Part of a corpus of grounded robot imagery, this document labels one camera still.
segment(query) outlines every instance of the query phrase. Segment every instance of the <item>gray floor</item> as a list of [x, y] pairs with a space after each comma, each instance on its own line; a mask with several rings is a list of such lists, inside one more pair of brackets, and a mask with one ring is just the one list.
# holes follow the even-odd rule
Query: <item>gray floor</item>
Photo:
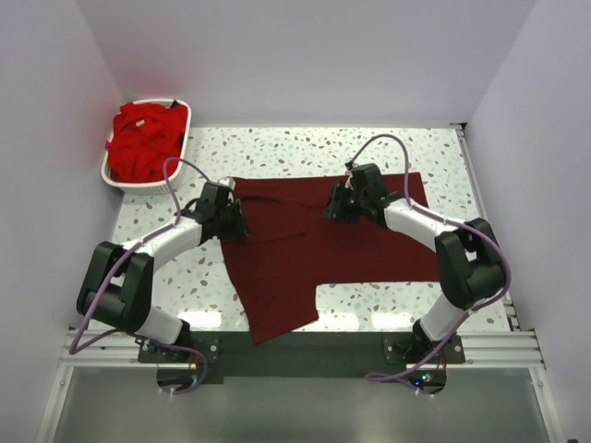
[[280, 378], [230, 378], [169, 401], [154, 377], [77, 369], [55, 442], [548, 442], [526, 370], [451, 371], [437, 404], [394, 384]]

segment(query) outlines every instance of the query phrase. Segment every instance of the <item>maroon cloth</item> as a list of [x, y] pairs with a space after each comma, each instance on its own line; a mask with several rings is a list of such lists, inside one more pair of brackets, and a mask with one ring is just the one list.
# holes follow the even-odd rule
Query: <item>maroon cloth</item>
[[[403, 179], [384, 176], [391, 192]], [[439, 279], [435, 254], [409, 237], [365, 219], [322, 219], [337, 180], [344, 177], [236, 178], [252, 235], [222, 243], [222, 251], [255, 343], [317, 320], [319, 284]], [[427, 205], [420, 174], [410, 174], [409, 187]]]

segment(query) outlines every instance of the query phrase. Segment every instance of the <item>white wall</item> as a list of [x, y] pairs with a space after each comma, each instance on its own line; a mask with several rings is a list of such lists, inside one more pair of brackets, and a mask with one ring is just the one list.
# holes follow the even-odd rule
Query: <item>white wall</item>
[[33, 441], [92, 249], [121, 96], [71, 0], [0, 5], [0, 441]]
[[535, 0], [77, 0], [126, 97], [195, 123], [465, 122]]
[[467, 127], [569, 437], [591, 441], [591, 4], [538, 0]]

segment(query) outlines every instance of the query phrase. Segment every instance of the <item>laundry basket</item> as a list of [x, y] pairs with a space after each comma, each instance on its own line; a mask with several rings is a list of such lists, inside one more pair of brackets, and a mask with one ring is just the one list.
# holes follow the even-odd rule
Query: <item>laundry basket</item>
[[[135, 100], [133, 103], [135, 104], [142, 104], [142, 103], [158, 103], [162, 104], [166, 107], [170, 107], [171, 104], [175, 99], [149, 99], [149, 100]], [[183, 137], [183, 146], [181, 147], [181, 153], [179, 157], [181, 159], [185, 159], [187, 156], [187, 140], [188, 140], [188, 131], [191, 126], [191, 108], [188, 104], [181, 100], [176, 100], [176, 102], [181, 105], [187, 107], [187, 127], [185, 128], [185, 136]], [[107, 140], [108, 142], [113, 141], [113, 130], [111, 130], [111, 136]], [[109, 167], [109, 151], [106, 150], [104, 153], [103, 158], [103, 167], [101, 168], [101, 176], [105, 183], [110, 186], [118, 187], [124, 192], [128, 194], [139, 194], [142, 196], [153, 196], [156, 194], [166, 194], [168, 192], [168, 186], [164, 180], [160, 182], [149, 182], [149, 183], [125, 183], [125, 182], [117, 182], [111, 178], [111, 168]], [[178, 163], [175, 172], [169, 177], [170, 182], [173, 186], [173, 189], [177, 189], [180, 181], [185, 174], [185, 170], [187, 166], [182, 162]]]

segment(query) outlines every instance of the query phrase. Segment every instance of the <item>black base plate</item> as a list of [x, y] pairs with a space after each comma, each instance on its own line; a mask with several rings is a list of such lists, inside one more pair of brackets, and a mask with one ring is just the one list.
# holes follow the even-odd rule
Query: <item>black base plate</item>
[[[410, 337], [410, 332], [290, 332], [255, 345], [248, 332], [191, 332], [193, 347], [209, 364], [207, 383], [223, 383], [225, 377], [360, 378], [371, 371], [400, 372], [416, 363], [402, 353]], [[460, 337], [443, 351], [448, 364], [465, 362]], [[188, 354], [152, 348], [140, 350], [138, 361], [184, 363]]]

